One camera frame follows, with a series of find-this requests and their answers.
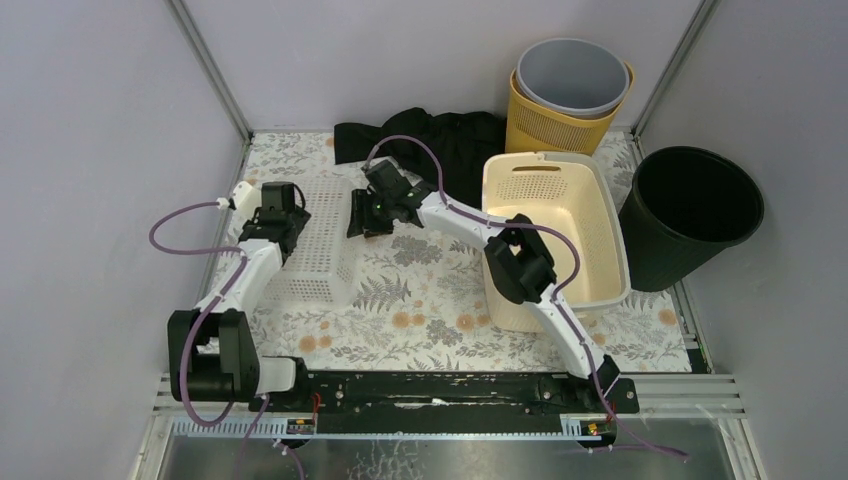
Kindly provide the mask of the floral tablecloth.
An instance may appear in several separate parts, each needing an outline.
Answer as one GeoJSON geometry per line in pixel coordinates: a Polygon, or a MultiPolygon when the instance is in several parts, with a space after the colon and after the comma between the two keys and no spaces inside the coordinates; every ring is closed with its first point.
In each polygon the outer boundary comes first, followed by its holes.
{"type": "MultiPolygon", "coordinates": [[[[632,173],[632,149],[621,132],[607,134],[594,159],[617,205],[632,173]]],[[[296,177],[364,180],[356,164],[335,165],[330,133],[259,133],[243,179],[251,184],[296,177]]],[[[369,239],[357,259],[352,303],[311,310],[286,302],[249,316],[260,355],[292,355],[310,369],[564,371],[547,336],[496,327],[486,308],[481,255],[439,232],[400,224],[369,239]]],[[[692,373],[670,293],[633,292],[606,313],[580,321],[588,336],[625,372],[692,373]]]]}

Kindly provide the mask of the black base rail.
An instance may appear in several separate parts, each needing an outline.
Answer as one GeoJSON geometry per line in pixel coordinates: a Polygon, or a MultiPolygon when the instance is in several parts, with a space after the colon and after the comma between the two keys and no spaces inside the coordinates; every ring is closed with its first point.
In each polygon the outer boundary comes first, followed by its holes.
{"type": "Polygon", "coordinates": [[[315,420],[320,434],[437,436],[557,433],[562,417],[639,412],[631,380],[602,390],[560,373],[326,370],[299,375],[268,409],[315,420]]]}

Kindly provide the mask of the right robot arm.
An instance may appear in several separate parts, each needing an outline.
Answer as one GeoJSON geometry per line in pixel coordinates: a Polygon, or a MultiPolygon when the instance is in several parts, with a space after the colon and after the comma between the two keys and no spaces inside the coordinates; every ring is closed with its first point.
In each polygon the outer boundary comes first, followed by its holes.
{"type": "Polygon", "coordinates": [[[578,378],[577,405],[597,412],[612,400],[620,370],[577,320],[542,238],[553,236],[572,249],[567,237],[526,216],[508,219],[471,208],[425,181],[412,184],[389,160],[368,161],[362,172],[368,182],[363,218],[437,230],[481,250],[498,293],[531,314],[554,342],[566,373],[578,378]]]}

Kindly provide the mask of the white perforated plastic basket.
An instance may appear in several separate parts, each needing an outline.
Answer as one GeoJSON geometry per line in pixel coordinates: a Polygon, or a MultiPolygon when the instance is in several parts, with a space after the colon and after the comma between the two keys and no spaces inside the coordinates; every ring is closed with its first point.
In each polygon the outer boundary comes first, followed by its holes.
{"type": "Polygon", "coordinates": [[[335,309],[356,296],[355,275],[361,239],[347,236],[352,206],[351,181],[341,178],[294,177],[305,194],[310,220],[292,255],[269,282],[260,303],[272,307],[335,309]]]}

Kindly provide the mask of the black round bucket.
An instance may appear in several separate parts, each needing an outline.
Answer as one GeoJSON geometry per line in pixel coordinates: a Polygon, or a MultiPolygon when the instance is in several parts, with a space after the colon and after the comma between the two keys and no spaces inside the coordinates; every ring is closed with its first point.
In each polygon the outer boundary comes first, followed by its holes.
{"type": "Polygon", "coordinates": [[[750,238],[763,196],[738,165],[711,151],[672,146],[650,153],[618,214],[631,287],[659,292],[750,238]]]}

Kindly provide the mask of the cream plastic basket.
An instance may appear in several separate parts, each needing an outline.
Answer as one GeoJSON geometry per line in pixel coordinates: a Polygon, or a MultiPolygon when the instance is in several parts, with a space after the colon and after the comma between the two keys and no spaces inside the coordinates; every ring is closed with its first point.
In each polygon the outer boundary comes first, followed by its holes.
{"type": "Polygon", "coordinates": [[[594,327],[631,292],[618,213],[598,163],[565,152],[523,152],[490,158],[483,171],[482,209],[511,219],[518,214],[561,233],[541,238],[552,254],[557,281],[579,321],[594,327]]]}

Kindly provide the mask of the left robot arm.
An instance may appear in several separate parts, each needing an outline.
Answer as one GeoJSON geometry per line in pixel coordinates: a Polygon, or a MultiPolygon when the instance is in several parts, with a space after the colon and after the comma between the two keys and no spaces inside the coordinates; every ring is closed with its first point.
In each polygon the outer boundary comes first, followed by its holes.
{"type": "Polygon", "coordinates": [[[178,401],[247,402],[272,391],[282,408],[299,410],[309,401],[308,381],[296,375],[293,360],[260,359],[248,320],[311,218],[305,196],[292,182],[259,188],[241,182],[213,204],[244,223],[236,243],[218,250],[231,260],[223,279],[167,322],[172,395],[178,401]]]}

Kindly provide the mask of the black cloth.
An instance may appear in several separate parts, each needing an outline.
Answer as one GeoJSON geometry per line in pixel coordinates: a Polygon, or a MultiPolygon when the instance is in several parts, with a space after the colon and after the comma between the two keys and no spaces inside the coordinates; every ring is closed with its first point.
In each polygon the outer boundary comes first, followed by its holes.
{"type": "Polygon", "coordinates": [[[505,152],[506,119],[485,111],[431,115],[414,107],[378,126],[339,123],[333,129],[335,163],[363,161],[379,141],[392,135],[425,144],[439,160],[445,192],[479,209],[484,165],[505,152]]]}

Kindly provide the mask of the yellow wastebasket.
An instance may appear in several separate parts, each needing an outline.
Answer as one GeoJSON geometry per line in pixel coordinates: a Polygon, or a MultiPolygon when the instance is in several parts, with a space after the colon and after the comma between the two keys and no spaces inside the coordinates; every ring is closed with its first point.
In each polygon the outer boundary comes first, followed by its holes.
{"type": "Polygon", "coordinates": [[[608,132],[618,111],[627,100],[597,119],[580,119],[543,107],[527,97],[519,87],[517,73],[510,76],[506,116],[506,153],[561,151],[593,155],[608,132]]]}

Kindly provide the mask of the grey plastic bin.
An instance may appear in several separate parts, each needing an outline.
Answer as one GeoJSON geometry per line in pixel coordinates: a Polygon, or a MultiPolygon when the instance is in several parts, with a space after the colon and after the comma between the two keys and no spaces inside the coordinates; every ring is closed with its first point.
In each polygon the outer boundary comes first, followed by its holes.
{"type": "Polygon", "coordinates": [[[521,92],[536,104],[580,119],[611,113],[632,84],[623,60],[599,44],[577,38],[532,45],[520,56],[515,78],[521,92]]]}

